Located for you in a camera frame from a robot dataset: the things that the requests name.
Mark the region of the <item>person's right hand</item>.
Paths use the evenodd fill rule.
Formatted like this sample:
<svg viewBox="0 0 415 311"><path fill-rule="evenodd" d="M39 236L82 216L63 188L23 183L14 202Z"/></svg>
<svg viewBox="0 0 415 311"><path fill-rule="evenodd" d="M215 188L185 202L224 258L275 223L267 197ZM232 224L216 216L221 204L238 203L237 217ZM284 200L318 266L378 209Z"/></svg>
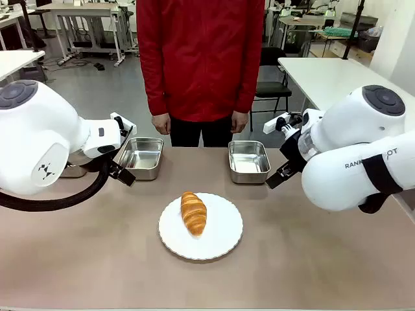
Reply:
<svg viewBox="0 0 415 311"><path fill-rule="evenodd" d="M152 124L162 135L169 135L171 133L171 118L168 113L152 116Z"/></svg>

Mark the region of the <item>person's left hand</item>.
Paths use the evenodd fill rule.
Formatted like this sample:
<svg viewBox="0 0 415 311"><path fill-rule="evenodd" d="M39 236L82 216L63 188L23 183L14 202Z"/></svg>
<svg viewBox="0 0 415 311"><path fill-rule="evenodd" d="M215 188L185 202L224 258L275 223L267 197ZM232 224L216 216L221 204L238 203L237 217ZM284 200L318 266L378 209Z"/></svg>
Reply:
<svg viewBox="0 0 415 311"><path fill-rule="evenodd" d="M248 123L248 114L234 111L231 116L231 133L241 133Z"/></svg>

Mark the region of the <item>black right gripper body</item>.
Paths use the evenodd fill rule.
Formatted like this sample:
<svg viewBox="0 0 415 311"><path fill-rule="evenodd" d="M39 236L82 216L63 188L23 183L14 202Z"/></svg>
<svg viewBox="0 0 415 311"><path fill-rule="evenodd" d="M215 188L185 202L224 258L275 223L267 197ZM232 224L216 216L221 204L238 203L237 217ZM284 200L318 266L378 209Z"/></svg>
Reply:
<svg viewBox="0 0 415 311"><path fill-rule="evenodd" d="M282 166L282 170L288 170L288 172L302 172L306 166L307 161L301 155L298 147L300 135L301 131L297 129L297 131L286 138L285 142L281 145L279 150L287 159L287 162Z"/></svg>

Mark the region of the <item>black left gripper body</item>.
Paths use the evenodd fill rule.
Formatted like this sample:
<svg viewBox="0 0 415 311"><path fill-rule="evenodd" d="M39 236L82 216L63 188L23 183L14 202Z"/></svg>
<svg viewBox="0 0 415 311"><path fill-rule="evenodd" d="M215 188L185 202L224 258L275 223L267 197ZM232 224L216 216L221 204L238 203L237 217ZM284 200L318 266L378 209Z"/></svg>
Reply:
<svg viewBox="0 0 415 311"><path fill-rule="evenodd" d="M120 130L120 135L121 135L121 144L118 148L112 150L111 152L108 153L108 164L109 165L113 165L115 163L114 158L116 157L116 155L123 150L124 145L126 144L130 134L133 132L134 127L131 126L128 130L123 129Z"/></svg>

